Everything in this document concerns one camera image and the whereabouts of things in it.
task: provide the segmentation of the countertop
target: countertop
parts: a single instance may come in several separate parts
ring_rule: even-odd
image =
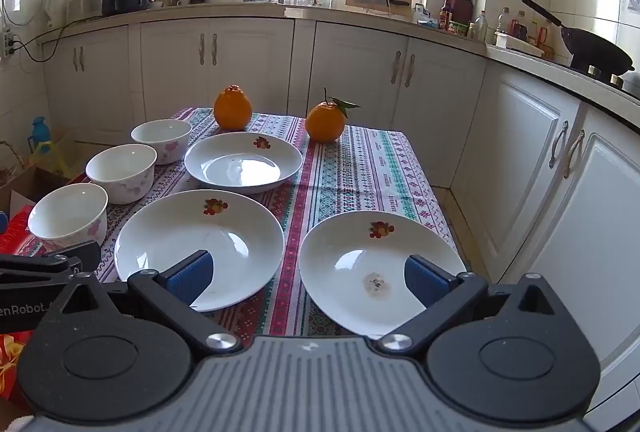
[[[262,17],[315,20],[318,22],[331,22],[387,31],[389,33],[402,34],[435,44],[453,47],[478,54],[479,56],[495,60],[496,62],[504,63],[505,65],[512,66],[551,82],[560,88],[564,88],[604,108],[640,131],[640,100],[621,90],[583,76],[561,65],[556,65],[555,63],[547,62],[521,52],[488,46],[480,42],[467,40],[462,36],[445,34],[441,31],[423,28],[410,22],[385,18],[380,15],[365,14],[364,12],[357,13],[334,9],[287,6],[266,2],[199,4],[149,9],[137,13],[89,20],[66,28],[63,37],[143,22],[211,17]],[[57,36],[57,33],[46,34],[42,36],[39,41],[43,44],[55,40]]]

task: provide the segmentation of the tablecloth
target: tablecloth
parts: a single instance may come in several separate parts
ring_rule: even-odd
[[[188,108],[175,118],[193,126],[190,144],[220,132],[210,108]],[[303,119],[266,114],[254,114],[247,130],[289,141],[302,153],[303,163],[291,181],[252,195],[276,216],[284,231],[284,260],[274,278],[248,300],[211,314],[243,341],[256,334],[348,333],[308,297],[296,266],[304,236],[331,215],[358,209],[398,213],[432,229],[455,249],[444,215],[404,134],[347,125],[335,144],[321,145],[309,140]],[[170,193],[199,187],[179,161],[156,166],[154,185],[140,201],[109,205],[107,236],[96,272],[100,281],[117,280],[115,240],[134,213]]]

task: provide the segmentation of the power outlet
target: power outlet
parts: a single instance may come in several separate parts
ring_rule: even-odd
[[[2,55],[0,60],[5,60],[12,55],[9,50],[13,48],[14,34],[11,32],[11,29],[3,29],[0,33],[2,34]]]

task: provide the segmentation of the utensil holder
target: utensil holder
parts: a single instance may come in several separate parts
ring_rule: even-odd
[[[468,24],[473,19],[474,5],[469,0],[451,1],[451,20],[459,24]]]

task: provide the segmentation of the orange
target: orange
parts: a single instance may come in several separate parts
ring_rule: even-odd
[[[344,130],[344,114],[335,103],[323,101],[306,116],[305,129],[309,137],[318,143],[330,143]]]
[[[243,130],[252,113],[251,103],[238,85],[229,85],[213,105],[213,117],[224,130]]]

